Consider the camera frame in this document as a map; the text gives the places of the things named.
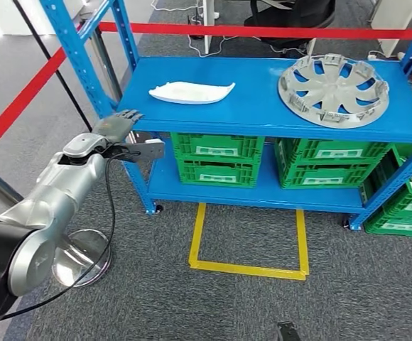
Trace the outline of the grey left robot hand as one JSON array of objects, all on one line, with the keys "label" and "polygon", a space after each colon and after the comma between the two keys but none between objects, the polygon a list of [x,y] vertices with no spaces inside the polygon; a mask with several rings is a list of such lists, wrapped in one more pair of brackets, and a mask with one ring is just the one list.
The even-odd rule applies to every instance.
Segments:
[{"label": "grey left robot hand", "polygon": [[110,143],[123,141],[143,114],[136,109],[123,110],[99,120],[93,129],[93,134],[101,135]]}]

